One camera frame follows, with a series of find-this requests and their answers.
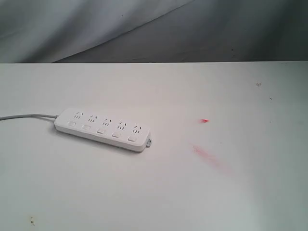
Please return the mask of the white five-socket power strip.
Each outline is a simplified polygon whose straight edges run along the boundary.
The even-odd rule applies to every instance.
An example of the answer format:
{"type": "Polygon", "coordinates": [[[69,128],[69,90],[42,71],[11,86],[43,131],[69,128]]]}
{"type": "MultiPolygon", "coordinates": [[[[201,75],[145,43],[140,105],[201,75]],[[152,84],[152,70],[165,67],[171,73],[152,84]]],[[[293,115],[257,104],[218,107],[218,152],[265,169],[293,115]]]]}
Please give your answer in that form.
{"type": "Polygon", "coordinates": [[[65,109],[54,125],[57,131],[138,153],[153,143],[148,126],[84,108],[65,109]]]}

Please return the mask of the grey backdrop cloth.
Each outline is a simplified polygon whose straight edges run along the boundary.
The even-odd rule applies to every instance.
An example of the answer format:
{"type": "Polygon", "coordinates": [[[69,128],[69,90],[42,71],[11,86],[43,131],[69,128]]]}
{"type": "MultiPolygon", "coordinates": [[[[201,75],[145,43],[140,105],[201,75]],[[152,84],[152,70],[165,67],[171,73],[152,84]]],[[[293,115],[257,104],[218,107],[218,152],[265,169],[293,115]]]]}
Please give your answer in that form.
{"type": "Polygon", "coordinates": [[[3,0],[2,63],[305,61],[305,0],[3,0]]]}

